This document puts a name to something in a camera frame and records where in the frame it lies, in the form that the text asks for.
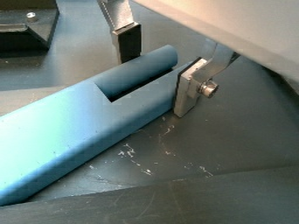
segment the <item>blue plastic part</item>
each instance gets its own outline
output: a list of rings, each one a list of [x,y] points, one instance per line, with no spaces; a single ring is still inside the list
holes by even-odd
[[[111,98],[175,67],[176,64],[176,50],[172,46],[166,45],[90,79],[96,83],[107,98]]]
[[[167,65],[172,65],[174,49],[167,46],[158,51],[160,55],[171,51]],[[154,65],[155,55],[150,59]],[[140,65],[140,75],[147,66]],[[26,200],[170,110],[182,70],[183,67],[114,102],[95,83],[102,80],[102,88],[106,81],[112,86],[111,79],[103,81],[96,76],[0,117],[0,205]],[[130,77],[123,79],[130,83],[126,87],[139,80],[123,75]]]

